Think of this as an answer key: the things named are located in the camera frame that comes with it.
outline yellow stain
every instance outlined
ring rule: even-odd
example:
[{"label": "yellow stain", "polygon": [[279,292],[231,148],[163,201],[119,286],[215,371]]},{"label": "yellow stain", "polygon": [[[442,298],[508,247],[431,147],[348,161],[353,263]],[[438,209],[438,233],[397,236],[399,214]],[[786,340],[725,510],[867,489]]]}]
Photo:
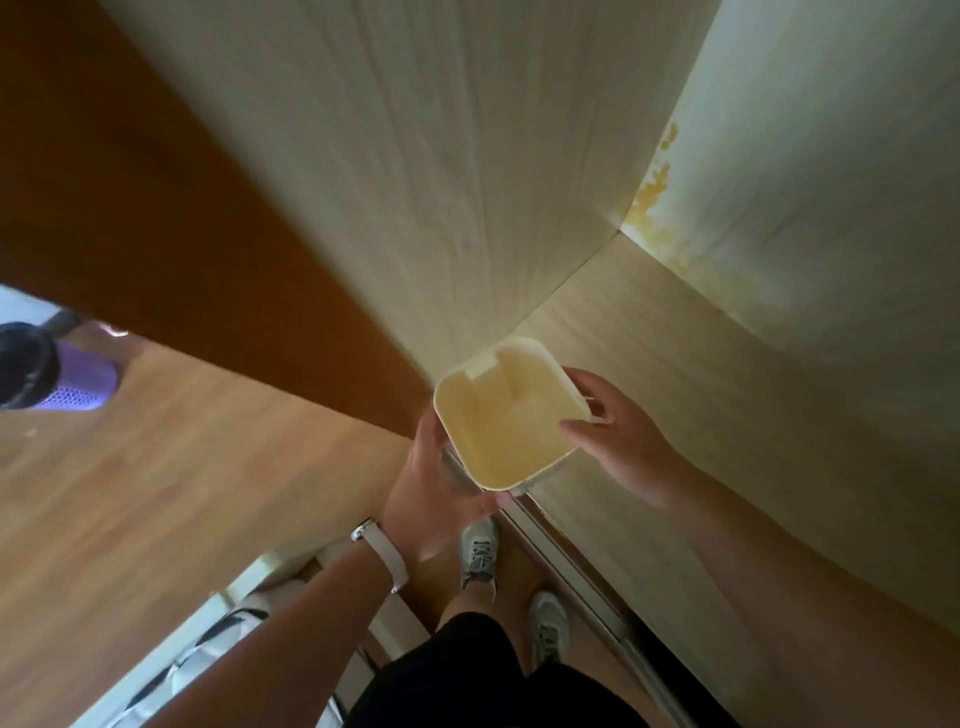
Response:
[{"label": "yellow stain", "polygon": [[666,138],[660,143],[660,149],[666,152],[671,146],[673,146],[673,143],[677,141],[677,134],[679,132],[680,130],[677,129],[677,122],[670,124],[670,131],[667,132]]},{"label": "yellow stain", "polygon": [[650,182],[644,182],[640,189],[636,191],[634,203],[630,205],[630,212],[627,213],[625,222],[633,225],[635,228],[642,229],[643,224],[648,221],[647,213],[660,199],[666,191],[667,181],[670,177],[670,162],[664,162],[660,169],[655,169],[653,179]]}]

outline gray sneaker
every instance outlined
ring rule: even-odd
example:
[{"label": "gray sneaker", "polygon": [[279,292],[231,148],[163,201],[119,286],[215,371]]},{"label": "gray sneaker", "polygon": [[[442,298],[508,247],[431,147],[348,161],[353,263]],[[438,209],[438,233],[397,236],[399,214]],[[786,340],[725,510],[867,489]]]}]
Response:
[{"label": "gray sneaker", "polygon": [[562,663],[570,649],[566,609],[552,592],[537,592],[527,617],[533,642],[533,669],[545,662]]},{"label": "gray sneaker", "polygon": [[496,593],[496,547],[500,533],[492,518],[478,521],[460,534],[460,588],[471,581],[493,584]]}]

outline black shorts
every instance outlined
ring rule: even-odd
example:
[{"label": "black shorts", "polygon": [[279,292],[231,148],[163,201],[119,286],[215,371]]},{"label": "black shorts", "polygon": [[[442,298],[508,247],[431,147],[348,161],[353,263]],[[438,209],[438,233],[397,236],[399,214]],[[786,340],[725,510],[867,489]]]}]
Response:
[{"label": "black shorts", "polygon": [[636,711],[581,672],[546,664],[524,678],[495,619],[465,613],[380,670],[347,719],[348,728],[387,726],[558,726],[646,728]]}]

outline white wall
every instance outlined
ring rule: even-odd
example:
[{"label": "white wall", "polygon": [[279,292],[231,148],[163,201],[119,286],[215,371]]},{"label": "white wall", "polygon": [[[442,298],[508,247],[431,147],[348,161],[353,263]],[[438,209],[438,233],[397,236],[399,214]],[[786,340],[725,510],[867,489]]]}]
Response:
[{"label": "white wall", "polygon": [[946,482],[958,37],[957,3],[724,0],[623,226]]}]

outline wooden panel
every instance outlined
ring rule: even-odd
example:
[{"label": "wooden panel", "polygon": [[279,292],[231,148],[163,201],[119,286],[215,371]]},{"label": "wooden panel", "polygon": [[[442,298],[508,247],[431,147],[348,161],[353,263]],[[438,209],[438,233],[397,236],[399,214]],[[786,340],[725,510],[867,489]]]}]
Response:
[{"label": "wooden panel", "polygon": [[69,725],[261,553],[378,512],[406,459],[378,427],[107,344],[142,352],[104,409],[0,411],[3,725]]},{"label": "wooden panel", "polygon": [[716,0],[104,0],[436,377],[610,239]]},{"label": "wooden panel", "polygon": [[624,231],[960,482],[960,6],[724,0]]},{"label": "wooden panel", "polygon": [[[960,505],[623,235],[517,333],[621,387],[697,465],[960,631]],[[581,452],[532,496],[743,725],[812,724],[691,551]]]},{"label": "wooden panel", "polygon": [[96,6],[0,6],[0,276],[402,434],[422,377]]}]

